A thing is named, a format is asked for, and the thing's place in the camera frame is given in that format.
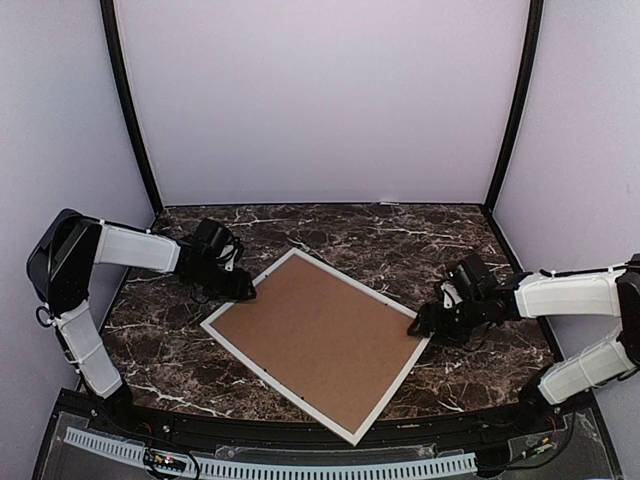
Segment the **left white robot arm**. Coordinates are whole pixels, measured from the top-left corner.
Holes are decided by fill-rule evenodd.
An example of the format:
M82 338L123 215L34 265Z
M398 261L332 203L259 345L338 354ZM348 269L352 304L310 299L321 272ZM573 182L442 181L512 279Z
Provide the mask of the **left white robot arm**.
M100 264L173 274L208 301L247 301L257 293L251 275L238 267L241 241L206 218L180 240L63 209L34 247L26 274L54 327L67 361L94 395L109 399L127 388L92 318L89 287Z

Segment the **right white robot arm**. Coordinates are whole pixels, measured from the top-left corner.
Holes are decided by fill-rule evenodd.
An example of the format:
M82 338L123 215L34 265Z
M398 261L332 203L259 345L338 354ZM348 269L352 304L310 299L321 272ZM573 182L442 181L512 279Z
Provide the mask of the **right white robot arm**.
M500 281L477 254L449 265L407 329L412 337L461 346L480 326L529 319L608 319L612 329L521 388L510 424L534 432L549 408L639 370L639 257L609 267L518 272Z

